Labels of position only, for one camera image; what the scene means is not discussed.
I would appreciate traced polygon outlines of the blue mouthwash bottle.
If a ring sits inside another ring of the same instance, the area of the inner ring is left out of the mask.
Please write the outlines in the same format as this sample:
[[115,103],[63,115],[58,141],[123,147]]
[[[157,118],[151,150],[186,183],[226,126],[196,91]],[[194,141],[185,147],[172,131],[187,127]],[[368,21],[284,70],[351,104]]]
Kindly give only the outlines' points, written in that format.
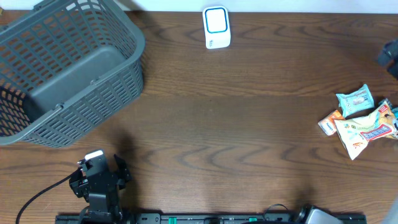
[[381,100],[381,101],[379,102],[379,105],[382,105],[383,103],[387,103],[387,104],[389,105],[389,107],[390,107],[392,113],[394,114],[394,116],[395,116],[396,118],[398,118],[398,107],[397,107],[397,106],[395,107],[387,98]]

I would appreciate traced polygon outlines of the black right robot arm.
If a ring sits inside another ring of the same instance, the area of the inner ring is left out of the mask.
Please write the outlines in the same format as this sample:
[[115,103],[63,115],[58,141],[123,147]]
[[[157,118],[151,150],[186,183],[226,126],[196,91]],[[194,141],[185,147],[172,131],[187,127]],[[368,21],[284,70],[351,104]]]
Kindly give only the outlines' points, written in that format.
[[[387,43],[377,58],[381,66],[397,78],[397,39]],[[294,223],[367,223],[365,215],[331,215],[314,205],[305,205]],[[382,223],[397,223],[397,199]]]

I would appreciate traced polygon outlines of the yellow snack bag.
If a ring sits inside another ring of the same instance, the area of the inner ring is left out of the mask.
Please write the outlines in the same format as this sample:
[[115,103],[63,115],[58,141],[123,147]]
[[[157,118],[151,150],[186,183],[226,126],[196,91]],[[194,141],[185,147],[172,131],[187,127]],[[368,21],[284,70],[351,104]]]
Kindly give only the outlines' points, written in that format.
[[387,103],[379,105],[367,116],[336,120],[335,125],[351,160],[357,158],[371,141],[397,139],[397,118]]

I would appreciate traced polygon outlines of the teal wet wipes pack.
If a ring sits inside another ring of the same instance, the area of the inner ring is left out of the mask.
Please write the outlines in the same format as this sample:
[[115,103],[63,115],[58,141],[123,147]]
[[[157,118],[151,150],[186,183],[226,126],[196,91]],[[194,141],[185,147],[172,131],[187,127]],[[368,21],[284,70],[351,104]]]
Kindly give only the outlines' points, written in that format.
[[367,84],[350,94],[337,93],[336,97],[344,118],[374,107],[374,99]]

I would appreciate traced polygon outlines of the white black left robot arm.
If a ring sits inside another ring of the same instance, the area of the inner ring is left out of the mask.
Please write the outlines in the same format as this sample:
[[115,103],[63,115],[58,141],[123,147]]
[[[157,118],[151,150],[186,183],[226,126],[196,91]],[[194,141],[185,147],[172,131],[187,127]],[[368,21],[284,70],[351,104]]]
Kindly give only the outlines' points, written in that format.
[[88,153],[78,161],[79,168],[69,179],[69,186],[78,198],[89,205],[84,208],[78,223],[121,223],[124,218],[119,191],[132,180],[125,160],[114,156],[118,169],[109,169],[104,151]]

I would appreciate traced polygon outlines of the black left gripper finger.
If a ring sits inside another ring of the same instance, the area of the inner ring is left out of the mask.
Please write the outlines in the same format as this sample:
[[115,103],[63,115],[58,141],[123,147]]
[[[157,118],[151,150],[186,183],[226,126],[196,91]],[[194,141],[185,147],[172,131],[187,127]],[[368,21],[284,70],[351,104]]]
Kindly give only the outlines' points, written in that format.
[[116,154],[114,155],[114,160],[117,165],[117,169],[114,171],[114,174],[117,178],[118,184],[126,184],[131,180],[131,173],[127,167],[126,161],[121,159]]
[[85,195],[86,184],[84,180],[85,178],[80,168],[77,168],[69,179],[69,186],[78,198],[82,198]]

